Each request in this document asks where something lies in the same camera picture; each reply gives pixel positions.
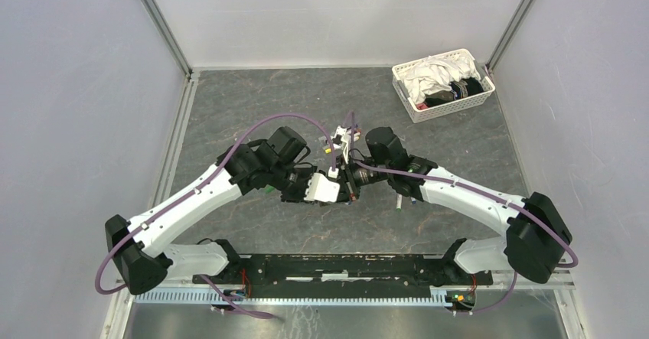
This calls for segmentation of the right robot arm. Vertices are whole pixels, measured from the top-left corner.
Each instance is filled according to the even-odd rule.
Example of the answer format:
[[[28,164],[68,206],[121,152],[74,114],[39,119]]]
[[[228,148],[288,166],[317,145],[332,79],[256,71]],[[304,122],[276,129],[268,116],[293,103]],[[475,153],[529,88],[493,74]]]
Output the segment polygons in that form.
[[[386,181],[402,197],[435,204],[469,217],[497,233],[485,240],[460,240],[449,249],[442,274],[461,284],[472,274],[512,270],[538,284],[556,269],[578,259],[570,249],[572,234],[554,203],[539,192],[507,194],[465,180],[427,158],[411,155],[390,127],[370,130],[368,156],[354,157],[350,144],[344,158],[355,187]]]

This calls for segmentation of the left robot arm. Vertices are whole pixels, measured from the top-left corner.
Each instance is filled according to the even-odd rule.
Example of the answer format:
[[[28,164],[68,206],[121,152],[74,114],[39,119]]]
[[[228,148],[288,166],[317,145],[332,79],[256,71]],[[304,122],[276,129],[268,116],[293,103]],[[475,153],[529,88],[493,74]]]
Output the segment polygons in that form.
[[[175,239],[211,212],[252,190],[267,186],[302,202],[312,171],[298,156],[307,142],[283,126],[267,139],[230,147],[198,179],[159,205],[129,219],[120,215],[105,223],[108,256],[124,283],[121,289],[140,295],[171,277],[214,276],[222,283],[240,275],[240,262],[218,242],[178,245]]]

